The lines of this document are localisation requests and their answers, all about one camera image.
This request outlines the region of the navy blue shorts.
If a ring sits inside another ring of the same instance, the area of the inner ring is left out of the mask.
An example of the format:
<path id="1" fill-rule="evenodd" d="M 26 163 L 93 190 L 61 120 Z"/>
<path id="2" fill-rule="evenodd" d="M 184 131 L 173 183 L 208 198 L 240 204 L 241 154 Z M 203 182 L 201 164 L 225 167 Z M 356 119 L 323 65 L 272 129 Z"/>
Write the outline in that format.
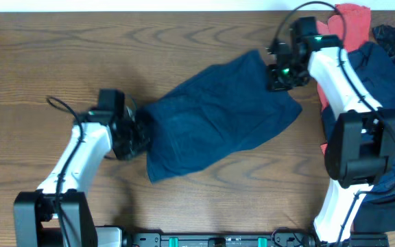
<path id="1" fill-rule="evenodd" d="M 152 183 L 206 169 L 233 152 L 279 135 L 302 111 L 286 91 L 267 90 L 266 64 L 257 50 L 214 64 L 139 109 L 151 142 Z"/>

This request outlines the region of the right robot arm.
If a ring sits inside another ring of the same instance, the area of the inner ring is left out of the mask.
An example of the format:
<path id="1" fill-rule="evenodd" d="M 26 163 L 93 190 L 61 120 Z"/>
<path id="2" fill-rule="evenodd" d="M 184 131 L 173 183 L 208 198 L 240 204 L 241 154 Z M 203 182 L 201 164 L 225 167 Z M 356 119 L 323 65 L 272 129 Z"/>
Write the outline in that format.
<path id="1" fill-rule="evenodd" d="M 288 45 L 275 38 L 268 53 L 271 91 L 288 91 L 315 79 L 335 118 L 324 157 L 330 183 L 313 221 L 316 246 L 348 246 L 350 227 L 362 200 L 392 169 L 395 159 L 395 110 L 371 96 L 348 62 L 336 35 L 305 34 Z"/>

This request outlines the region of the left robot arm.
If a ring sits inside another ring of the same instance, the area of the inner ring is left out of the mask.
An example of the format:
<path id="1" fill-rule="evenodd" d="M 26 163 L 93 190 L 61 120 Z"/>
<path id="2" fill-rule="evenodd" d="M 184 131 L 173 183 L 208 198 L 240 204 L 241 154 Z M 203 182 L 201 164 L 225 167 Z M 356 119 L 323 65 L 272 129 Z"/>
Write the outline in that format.
<path id="1" fill-rule="evenodd" d="M 71 137 L 48 177 L 14 201 L 17 246 L 129 246 L 119 226 L 95 226 L 87 193 L 108 153 L 134 158 L 147 143 L 128 107 L 94 108 L 75 116 Z"/>

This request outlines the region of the red cloth garment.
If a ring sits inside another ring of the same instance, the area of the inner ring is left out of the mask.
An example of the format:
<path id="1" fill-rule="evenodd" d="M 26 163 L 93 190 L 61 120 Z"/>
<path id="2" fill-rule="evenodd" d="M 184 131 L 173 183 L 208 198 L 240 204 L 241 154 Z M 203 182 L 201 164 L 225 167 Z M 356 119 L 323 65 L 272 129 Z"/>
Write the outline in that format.
<path id="1" fill-rule="evenodd" d="M 344 49 L 348 53 L 356 51 L 369 41 L 371 10 L 368 7 L 352 3 L 337 4 L 335 7 L 343 14 L 346 28 L 343 26 L 340 15 L 336 14 L 330 17 L 327 23 L 317 21 L 318 32 L 324 35 L 336 34 L 342 38 L 345 30 Z M 321 149 L 325 153 L 328 139 L 333 133 L 335 116 L 319 83 L 317 83 L 317 91 L 322 105 L 321 118 L 326 137 L 326 143 L 321 145 Z"/>

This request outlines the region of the black patterned garment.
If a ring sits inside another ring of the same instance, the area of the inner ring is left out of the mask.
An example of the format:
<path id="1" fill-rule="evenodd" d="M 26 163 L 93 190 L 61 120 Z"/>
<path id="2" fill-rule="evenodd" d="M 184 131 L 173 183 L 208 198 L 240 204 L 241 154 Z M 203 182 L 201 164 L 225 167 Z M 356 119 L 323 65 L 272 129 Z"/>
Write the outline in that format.
<path id="1" fill-rule="evenodd" d="M 372 28 L 375 41 L 386 51 L 391 59 L 395 59 L 395 27 L 379 25 Z"/>

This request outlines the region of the black garment bottom right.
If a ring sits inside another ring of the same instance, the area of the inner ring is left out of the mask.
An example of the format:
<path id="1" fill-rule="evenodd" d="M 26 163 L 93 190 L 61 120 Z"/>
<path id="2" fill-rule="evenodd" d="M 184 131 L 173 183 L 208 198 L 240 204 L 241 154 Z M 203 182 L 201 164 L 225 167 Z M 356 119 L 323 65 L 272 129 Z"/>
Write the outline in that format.
<path id="1" fill-rule="evenodd" d="M 395 195 L 363 202 L 353 225 L 354 230 L 361 233 L 395 231 Z"/>

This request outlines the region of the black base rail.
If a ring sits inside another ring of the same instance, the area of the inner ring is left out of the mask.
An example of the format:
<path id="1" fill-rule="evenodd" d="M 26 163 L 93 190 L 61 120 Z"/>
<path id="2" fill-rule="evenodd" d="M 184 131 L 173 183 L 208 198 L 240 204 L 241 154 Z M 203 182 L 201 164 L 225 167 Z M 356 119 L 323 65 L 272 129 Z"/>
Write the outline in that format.
<path id="1" fill-rule="evenodd" d="M 97 226 L 99 246 L 116 247 L 315 247 L 335 246 L 313 234 L 288 228 L 264 234 L 163 234 L 127 233 L 118 226 Z"/>

